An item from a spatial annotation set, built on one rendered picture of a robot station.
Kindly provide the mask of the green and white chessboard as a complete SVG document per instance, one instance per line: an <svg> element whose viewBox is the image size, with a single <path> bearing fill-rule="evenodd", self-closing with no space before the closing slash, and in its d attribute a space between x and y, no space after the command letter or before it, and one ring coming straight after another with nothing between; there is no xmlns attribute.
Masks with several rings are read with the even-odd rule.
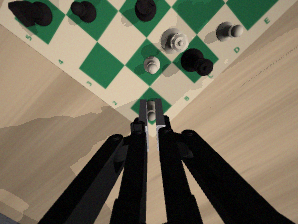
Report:
<svg viewBox="0 0 298 224"><path fill-rule="evenodd" d="M8 9L13 1L45 3L52 11L51 24L25 27ZM75 1L94 5L93 22L71 11ZM0 24L131 122L139 117L140 100L158 98L171 121L297 0L153 1L156 14L144 22L135 13L137 0L4 0ZM243 33L220 41L216 30L227 21L241 25ZM186 50L198 49L212 61L209 75L182 67L186 50L163 50L161 37L170 28L188 37ZM144 69L149 56L160 62L155 74Z"/></svg>

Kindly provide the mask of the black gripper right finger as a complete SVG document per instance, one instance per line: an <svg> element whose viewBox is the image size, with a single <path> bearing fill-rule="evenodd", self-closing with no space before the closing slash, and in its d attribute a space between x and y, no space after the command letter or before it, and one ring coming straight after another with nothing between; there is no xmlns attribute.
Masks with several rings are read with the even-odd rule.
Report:
<svg viewBox="0 0 298 224"><path fill-rule="evenodd" d="M155 99L155 115L167 222L203 224L183 161L225 224L295 224L277 212L197 132L174 132L163 114L161 98Z"/></svg>

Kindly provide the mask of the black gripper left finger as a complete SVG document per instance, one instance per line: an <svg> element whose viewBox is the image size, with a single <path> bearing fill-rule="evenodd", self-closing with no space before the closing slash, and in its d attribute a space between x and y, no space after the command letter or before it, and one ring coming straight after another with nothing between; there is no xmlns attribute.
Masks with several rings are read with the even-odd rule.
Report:
<svg viewBox="0 0 298 224"><path fill-rule="evenodd" d="M123 168L109 224L146 223L146 99L140 100L139 117L130 128L131 135L114 134L104 142L37 224L94 224Z"/></svg>

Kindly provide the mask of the white pawn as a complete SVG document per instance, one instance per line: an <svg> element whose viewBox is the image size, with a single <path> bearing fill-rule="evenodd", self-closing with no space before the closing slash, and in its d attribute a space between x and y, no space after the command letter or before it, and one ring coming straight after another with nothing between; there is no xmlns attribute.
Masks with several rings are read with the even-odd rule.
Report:
<svg viewBox="0 0 298 224"><path fill-rule="evenodd" d="M155 101L147 101L147 118L149 121L154 121L156 119L155 115Z"/></svg>
<svg viewBox="0 0 298 224"><path fill-rule="evenodd" d="M243 27L241 25L233 25L228 21L221 23L216 30L216 36L220 41L228 41L231 38L241 36L242 33Z"/></svg>
<svg viewBox="0 0 298 224"><path fill-rule="evenodd" d="M154 56L149 56L144 61L144 69L150 73L155 74L160 68L160 62L158 58Z"/></svg>

